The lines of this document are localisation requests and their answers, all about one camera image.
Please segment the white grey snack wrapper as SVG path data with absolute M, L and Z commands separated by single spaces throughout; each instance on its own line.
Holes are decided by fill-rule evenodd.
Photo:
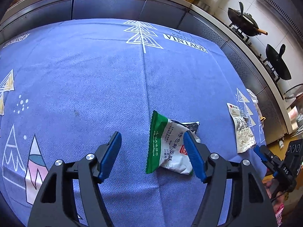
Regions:
M 227 107 L 235 126 L 237 153 L 244 153 L 256 145 L 254 134 L 247 123 L 246 114 L 231 103 L 227 103 Z

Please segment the white green snack wrapper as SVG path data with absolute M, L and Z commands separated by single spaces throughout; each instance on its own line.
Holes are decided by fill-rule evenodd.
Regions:
M 157 111 L 152 113 L 149 131 L 149 146 L 145 173 L 151 174 L 159 167 L 191 175 L 193 167 L 183 143 L 185 132 L 190 131 L 195 140 L 200 122 L 178 122 Z

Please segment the dark kitchen cabinet counter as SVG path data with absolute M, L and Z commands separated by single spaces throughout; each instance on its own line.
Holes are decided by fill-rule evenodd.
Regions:
M 265 117 L 266 141 L 271 143 L 293 132 L 284 98 L 264 63 L 224 23 L 184 0 L 21 0 L 1 20 L 1 42 L 39 26 L 92 18 L 158 24 L 216 43 L 244 85 L 256 94 Z

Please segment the pink patterned sleeve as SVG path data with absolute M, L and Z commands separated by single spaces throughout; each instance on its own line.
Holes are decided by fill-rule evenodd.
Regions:
M 274 209 L 274 212 L 275 212 L 277 226 L 281 226 L 281 224 L 282 224 L 282 213 L 283 213 L 283 210 L 284 210 L 284 204 L 276 202 L 276 203 L 274 203 L 273 209 Z

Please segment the black frying pan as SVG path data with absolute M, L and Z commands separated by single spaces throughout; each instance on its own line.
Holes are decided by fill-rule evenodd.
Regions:
M 266 59 L 271 64 L 280 79 L 290 80 L 292 78 L 291 73 L 282 58 L 283 54 L 285 53 L 285 50 L 285 44 L 282 44 L 279 52 L 277 52 L 271 45 L 267 44 Z

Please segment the blue patterned tablecloth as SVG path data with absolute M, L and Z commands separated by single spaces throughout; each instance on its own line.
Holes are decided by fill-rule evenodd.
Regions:
M 190 226 L 205 184 L 158 168 L 146 174 L 152 113 L 199 122 L 198 137 L 226 160 L 238 154 L 228 103 L 253 118 L 247 89 L 215 43 L 183 31 L 121 19 L 38 27 L 1 44 L 1 193 L 27 224 L 37 191 L 57 159 L 73 162 L 108 142 L 122 146 L 100 191 L 115 226 Z

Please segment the steel range hood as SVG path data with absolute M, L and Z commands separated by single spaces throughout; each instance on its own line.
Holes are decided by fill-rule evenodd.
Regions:
M 258 0 L 291 31 L 302 44 L 302 0 Z

